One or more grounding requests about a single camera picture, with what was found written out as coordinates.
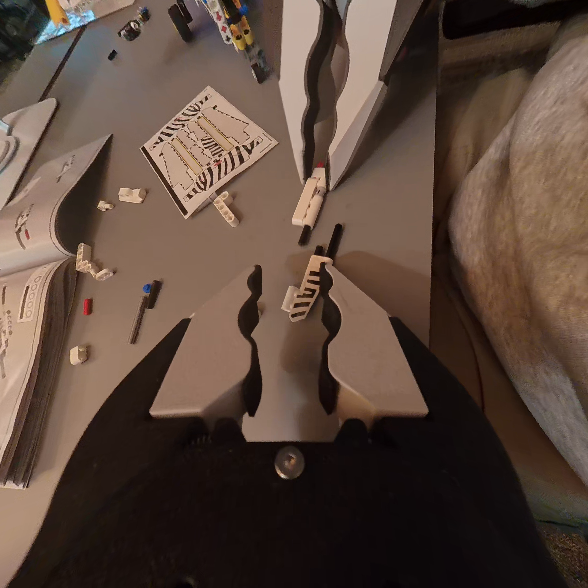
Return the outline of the dark grey lego axle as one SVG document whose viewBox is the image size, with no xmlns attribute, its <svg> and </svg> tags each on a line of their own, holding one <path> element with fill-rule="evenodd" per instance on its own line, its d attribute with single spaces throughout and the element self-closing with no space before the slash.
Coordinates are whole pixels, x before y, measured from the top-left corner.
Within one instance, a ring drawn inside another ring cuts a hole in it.
<svg viewBox="0 0 588 588">
<path fill-rule="evenodd" d="M 148 296 L 146 296 L 146 295 L 141 296 L 139 299 L 138 307 L 137 307 L 137 310 L 136 310 L 136 313 L 135 313 L 135 316 L 134 316 L 134 319 L 132 322 L 132 326 L 130 329 L 130 334 L 128 337 L 128 344 L 129 345 L 133 345 L 137 341 L 139 330 L 141 328 L 141 324 L 143 321 L 143 317 L 144 317 L 147 305 L 148 305 Z"/>
</svg>

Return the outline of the yellow zebra lego model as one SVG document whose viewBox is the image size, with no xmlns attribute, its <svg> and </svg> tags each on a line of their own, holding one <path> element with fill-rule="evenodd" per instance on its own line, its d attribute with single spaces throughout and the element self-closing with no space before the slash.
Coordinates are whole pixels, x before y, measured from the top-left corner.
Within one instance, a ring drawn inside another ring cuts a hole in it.
<svg viewBox="0 0 588 588">
<path fill-rule="evenodd" d="M 213 20 L 226 45 L 244 55 L 258 84 L 263 84 L 270 74 L 266 56 L 254 37 L 248 22 L 248 8 L 244 1 L 196 1 L 204 7 Z"/>
</svg>

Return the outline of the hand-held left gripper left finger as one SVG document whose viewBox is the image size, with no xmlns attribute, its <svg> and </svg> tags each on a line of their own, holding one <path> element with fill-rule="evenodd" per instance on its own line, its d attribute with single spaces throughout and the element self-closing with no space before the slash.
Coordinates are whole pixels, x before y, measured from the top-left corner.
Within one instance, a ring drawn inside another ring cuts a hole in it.
<svg viewBox="0 0 588 588">
<path fill-rule="evenodd" d="M 244 270 L 191 317 L 149 413 L 154 418 L 254 417 L 262 374 L 253 331 L 262 268 Z"/>
</svg>

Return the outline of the yellow plastic piece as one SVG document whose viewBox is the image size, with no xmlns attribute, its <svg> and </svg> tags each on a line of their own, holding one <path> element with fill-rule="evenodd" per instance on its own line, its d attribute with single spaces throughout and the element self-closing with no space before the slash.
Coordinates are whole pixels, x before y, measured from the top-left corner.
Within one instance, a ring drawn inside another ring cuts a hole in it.
<svg viewBox="0 0 588 588">
<path fill-rule="evenodd" d="M 49 17 L 55 26 L 67 26 L 70 24 L 70 20 L 59 1 L 45 0 L 44 3 L 47 7 Z"/>
</svg>

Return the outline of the zebra striped lego panel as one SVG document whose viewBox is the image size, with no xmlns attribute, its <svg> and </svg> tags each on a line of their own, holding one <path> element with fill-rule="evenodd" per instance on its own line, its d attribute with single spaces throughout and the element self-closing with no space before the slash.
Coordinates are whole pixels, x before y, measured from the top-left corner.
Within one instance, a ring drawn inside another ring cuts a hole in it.
<svg viewBox="0 0 588 588">
<path fill-rule="evenodd" d="M 288 314 L 291 322 L 299 322 L 306 318 L 319 294 L 321 264 L 332 262 L 332 258 L 325 256 L 325 248 L 316 246 L 301 285 L 298 288 L 289 286 L 282 303 L 281 308 Z"/>
</svg>

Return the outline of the grey rounded flat object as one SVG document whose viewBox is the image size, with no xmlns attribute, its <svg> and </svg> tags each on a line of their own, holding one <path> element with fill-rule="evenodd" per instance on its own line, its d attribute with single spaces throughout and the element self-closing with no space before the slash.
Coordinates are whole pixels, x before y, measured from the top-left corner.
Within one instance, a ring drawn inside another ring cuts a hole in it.
<svg viewBox="0 0 588 588">
<path fill-rule="evenodd" d="M 57 107 L 57 100 L 48 98 L 1 119 L 2 208 L 10 201 Z"/>
</svg>

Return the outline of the open lego instruction booklet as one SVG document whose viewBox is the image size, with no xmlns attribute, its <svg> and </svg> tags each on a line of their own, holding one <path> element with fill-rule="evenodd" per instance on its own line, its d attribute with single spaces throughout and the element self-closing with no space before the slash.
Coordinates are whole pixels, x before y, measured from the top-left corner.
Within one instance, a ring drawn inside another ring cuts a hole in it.
<svg viewBox="0 0 588 588">
<path fill-rule="evenodd" d="M 29 486 L 112 135 L 42 165 L 1 210 L 1 487 Z"/>
</svg>

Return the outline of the white lego assembly red pin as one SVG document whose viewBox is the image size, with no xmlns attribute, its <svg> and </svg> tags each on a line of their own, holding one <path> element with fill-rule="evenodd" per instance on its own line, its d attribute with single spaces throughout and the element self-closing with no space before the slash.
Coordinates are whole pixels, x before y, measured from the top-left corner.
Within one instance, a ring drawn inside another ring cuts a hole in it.
<svg viewBox="0 0 588 588">
<path fill-rule="evenodd" d="M 292 216 L 292 225 L 300 228 L 298 246 L 306 246 L 325 195 L 327 194 L 327 171 L 325 164 L 320 162 L 306 180 L 298 204 Z"/>
</svg>

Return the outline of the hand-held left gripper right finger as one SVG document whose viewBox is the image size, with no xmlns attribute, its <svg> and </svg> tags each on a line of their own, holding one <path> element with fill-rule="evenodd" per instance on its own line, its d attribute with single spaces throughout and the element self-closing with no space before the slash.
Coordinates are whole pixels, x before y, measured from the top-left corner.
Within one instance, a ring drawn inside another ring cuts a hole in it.
<svg viewBox="0 0 588 588">
<path fill-rule="evenodd" d="M 386 417 L 428 415 L 388 313 L 331 264 L 321 264 L 319 277 L 327 329 L 318 380 L 324 411 L 367 428 Z"/>
</svg>

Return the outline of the large black lego wheel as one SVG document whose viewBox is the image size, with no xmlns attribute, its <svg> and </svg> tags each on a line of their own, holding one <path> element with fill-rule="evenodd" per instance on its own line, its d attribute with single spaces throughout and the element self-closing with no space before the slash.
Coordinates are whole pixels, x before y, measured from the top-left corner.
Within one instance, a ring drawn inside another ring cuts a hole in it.
<svg viewBox="0 0 588 588">
<path fill-rule="evenodd" d="M 189 43 L 194 35 L 189 26 L 193 21 L 193 16 L 187 7 L 187 1 L 175 1 L 168 8 L 168 15 L 180 38 Z"/>
</svg>

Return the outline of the white angled lego beam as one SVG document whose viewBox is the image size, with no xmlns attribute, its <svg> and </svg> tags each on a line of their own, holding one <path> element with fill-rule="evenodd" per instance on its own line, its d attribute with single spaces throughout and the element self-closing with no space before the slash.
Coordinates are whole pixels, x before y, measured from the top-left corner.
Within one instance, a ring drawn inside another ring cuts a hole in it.
<svg viewBox="0 0 588 588">
<path fill-rule="evenodd" d="M 228 191 L 223 191 L 222 193 L 216 195 L 213 200 L 214 207 L 217 211 L 221 214 L 224 220 L 233 228 L 239 225 L 239 219 L 235 216 L 235 214 L 231 211 L 231 204 L 233 203 L 233 198 L 229 194 Z"/>
</svg>

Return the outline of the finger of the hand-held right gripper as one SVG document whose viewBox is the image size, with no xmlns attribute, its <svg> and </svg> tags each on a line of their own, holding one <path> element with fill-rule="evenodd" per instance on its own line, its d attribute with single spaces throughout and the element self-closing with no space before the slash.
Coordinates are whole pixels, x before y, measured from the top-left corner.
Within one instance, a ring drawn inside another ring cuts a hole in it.
<svg viewBox="0 0 588 588">
<path fill-rule="evenodd" d="M 362 163 L 437 85 L 436 1 L 350 1 L 348 65 L 336 99 L 329 189 Z"/>
<path fill-rule="evenodd" d="M 300 179 L 324 163 L 335 135 L 336 45 L 342 33 L 344 1 L 284 1 L 281 36 L 281 98 Z"/>
</svg>

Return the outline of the zebra print sticker sheet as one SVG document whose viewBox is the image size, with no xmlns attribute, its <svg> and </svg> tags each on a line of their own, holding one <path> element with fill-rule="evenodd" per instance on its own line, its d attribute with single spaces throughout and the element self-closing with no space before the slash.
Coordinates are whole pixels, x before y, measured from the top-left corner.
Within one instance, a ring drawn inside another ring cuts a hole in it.
<svg viewBox="0 0 588 588">
<path fill-rule="evenodd" d="M 206 86 L 140 148 L 184 219 L 278 145 Z"/>
</svg>

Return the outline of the shiny foil bag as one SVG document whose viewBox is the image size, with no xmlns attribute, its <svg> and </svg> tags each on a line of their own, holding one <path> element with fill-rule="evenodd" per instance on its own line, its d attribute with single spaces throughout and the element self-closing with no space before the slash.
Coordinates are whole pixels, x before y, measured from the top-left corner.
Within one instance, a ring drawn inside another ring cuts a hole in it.
<svg viewBox="0 0 588 588">
<path fill-rule="evenodd" d="M 59 1 L 65 10 L 70 24 L 55 26 L 50 17 L 48 24 L 41 30 L 35 45 L 58 38 L 93 21 L 134 5 L 135 1 Z"/>
</svg>

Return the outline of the grey fluffy blanket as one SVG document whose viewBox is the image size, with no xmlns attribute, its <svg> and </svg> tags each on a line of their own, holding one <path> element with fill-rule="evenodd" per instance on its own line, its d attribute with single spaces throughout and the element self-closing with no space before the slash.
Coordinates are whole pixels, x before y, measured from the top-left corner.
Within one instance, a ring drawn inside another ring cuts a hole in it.
<svg viewBox="0 0 588 588">
<path fill-rule="evenodd" d="M 587 12 L 452 200 L 454 267 L 518 395 L 587 484 Z"/>
</svg>

